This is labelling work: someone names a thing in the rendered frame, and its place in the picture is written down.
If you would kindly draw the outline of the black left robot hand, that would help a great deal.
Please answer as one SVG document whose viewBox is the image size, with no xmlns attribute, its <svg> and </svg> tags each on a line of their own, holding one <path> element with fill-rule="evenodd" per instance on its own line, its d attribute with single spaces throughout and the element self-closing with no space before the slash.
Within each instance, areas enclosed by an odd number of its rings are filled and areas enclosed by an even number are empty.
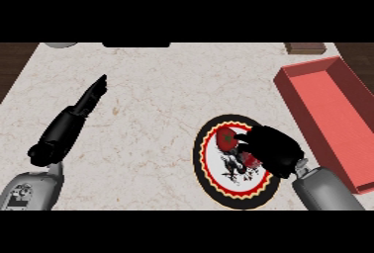
<svg viewBox="0 0 374 253">
<path fill-rule="evenodd" d="M 106 92 L 106 75 L 102 75 L 84 91 L 77 103 L 68 106 L 53 119 L 38 143 L 29 148 L 31 164 L 40 167 L 58 164 L 75 143 L 86 118 Z"/>
</svg>

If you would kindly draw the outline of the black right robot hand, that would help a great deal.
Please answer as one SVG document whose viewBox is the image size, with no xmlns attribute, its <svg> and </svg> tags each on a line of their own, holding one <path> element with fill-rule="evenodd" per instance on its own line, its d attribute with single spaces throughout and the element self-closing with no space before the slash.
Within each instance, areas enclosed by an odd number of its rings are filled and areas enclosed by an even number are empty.
<svg viewBox="0 0 374 253">
<path fill-rule="evenodd" d="M 241 141 L 238 152 L 248 152 L 262 162 L 263 168 L 278 178 L 288 179 L 304 158 L 294 139 L 269 126 L 253 126 L 247 133 L 235 134 L 233 138 Z"/>
</svg>

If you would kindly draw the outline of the red can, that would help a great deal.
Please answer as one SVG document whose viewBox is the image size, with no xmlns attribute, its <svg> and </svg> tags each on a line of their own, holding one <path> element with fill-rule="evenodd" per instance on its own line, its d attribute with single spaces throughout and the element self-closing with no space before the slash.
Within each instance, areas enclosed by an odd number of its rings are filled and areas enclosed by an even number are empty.
<svg viewBox="0 0 374 253">
<path fill-rule="evenodd" d="M 222 127 L 216 132 L 216 145 L 220 151 L 229 151 L 236 147 L 238 140 L 233 138 L 236 132 L 229 127 Z"/>
</svg>

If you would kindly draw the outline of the black-rimmed decorated plate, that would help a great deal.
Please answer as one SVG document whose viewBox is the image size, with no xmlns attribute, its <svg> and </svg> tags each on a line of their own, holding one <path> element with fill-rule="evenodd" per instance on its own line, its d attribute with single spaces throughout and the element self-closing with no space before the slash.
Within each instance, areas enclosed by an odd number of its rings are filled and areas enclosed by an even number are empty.
<svg viewBox="0 0 374 253">
<path fill-rule="evenodd" d="M 226 207 L 253 210 L 267 204 L 279 188 L 281 179 L 263 168 L 262 162 L 236 147 L 220 151 L 216 132 L 229 127 L 247 133 L 259 123 L 241 115 L 222 115 L 201 127 L 192 147 L 194 174 L 208 196 Z"/>
</svg>

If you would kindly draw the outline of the red cardboard box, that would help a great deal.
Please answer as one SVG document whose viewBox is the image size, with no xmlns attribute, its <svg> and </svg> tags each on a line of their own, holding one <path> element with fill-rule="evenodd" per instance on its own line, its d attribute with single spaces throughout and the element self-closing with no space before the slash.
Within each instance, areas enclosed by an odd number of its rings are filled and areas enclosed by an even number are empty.
<svg viewBox="0 0 374 253">
<path fill-rule="evenodd" d="M 355 194 L 374 191 L 374 94 L 338 56 L 287 65 L 275 79 L 318 164 Z"/>
</svg>

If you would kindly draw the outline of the grey round object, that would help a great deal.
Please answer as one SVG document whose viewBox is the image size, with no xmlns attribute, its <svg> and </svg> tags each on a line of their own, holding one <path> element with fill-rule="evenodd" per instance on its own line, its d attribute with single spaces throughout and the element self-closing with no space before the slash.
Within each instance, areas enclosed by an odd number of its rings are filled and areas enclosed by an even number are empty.
<svg viewBox="0 0 374 253">
<path fill-rule="evenodd" d="M 44 42 L 44 44 L 52 48 L 66 48 L 77 44 L 77 42 Z"/>
</svg>

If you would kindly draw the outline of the brown wooden block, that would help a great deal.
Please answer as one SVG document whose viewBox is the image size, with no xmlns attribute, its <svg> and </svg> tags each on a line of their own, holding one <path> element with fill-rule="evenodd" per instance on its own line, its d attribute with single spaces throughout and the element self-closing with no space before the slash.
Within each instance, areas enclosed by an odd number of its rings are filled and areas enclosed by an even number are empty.
<svg viewBox="0 0 374 253">
<path fill-rule="evenodd" d="M 322 42 L 287 42 L 288 54 L 324 54 L 325 45 Z"/>
</svg>

